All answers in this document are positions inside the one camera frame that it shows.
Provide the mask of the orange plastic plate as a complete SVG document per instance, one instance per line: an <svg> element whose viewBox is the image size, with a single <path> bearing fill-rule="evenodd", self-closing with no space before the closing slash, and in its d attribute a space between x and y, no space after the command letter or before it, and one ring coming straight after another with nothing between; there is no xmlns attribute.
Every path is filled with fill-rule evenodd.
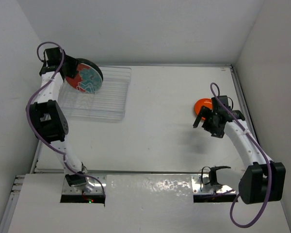
<svg viewBox="0 0 291 233"><path fill-rule="evenodd" d="M210 110L212 110L212 101L209 98L202 98L199 99L195 105L194 105L194 113L196 114L196 116L199 114L200 110L202 107L207 107Z"/></svg>

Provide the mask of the red plate with teal flower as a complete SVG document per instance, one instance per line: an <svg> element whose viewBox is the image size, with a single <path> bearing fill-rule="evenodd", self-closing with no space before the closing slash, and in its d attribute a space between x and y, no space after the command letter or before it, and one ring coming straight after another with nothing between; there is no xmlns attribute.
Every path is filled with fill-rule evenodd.
<svg viewBox="0 0 291 233"><path fill-rule="evenodd" d="M85 64L78 64L77 71L74 79L65 78L67 83L77 91L94 94L102 87L103 81L93 68Z"/></svg>

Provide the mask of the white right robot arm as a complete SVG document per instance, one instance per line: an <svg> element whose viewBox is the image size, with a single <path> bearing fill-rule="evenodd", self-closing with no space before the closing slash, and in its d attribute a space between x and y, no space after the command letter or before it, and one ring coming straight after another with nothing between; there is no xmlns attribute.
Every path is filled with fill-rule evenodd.
<svg viewBox="0 0 291 233"><path fill-rule="evenodd" d="M248 129L245 117L239 110L233 110L228 96L200 99L194 105L196 119L193 127L203 121L202 128L212 137L229 137L246 168L243 175L234 173L229 166L208 167L208 178L201 178L203 185L218 186L225 182L234 187L246 204L264 202L268 183L271 184L269 201L282 199L286 169L281 162L274 162L263 156L256 146L256 140Z"/></svg>

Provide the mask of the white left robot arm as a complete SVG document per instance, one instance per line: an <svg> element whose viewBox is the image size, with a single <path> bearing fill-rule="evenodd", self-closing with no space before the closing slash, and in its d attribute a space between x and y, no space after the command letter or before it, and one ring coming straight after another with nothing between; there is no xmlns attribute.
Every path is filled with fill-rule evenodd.
<svg viewBox="0 0 291 233"><path fill-rule="evenodd" d="M58 104L65 77L76 76L78 61L54 47L45 49L42 62L42 83L30 97L26 117L36 137L56 154L68 185L80 188L87 183L85 167L68 143L68 122Z"/></svg>

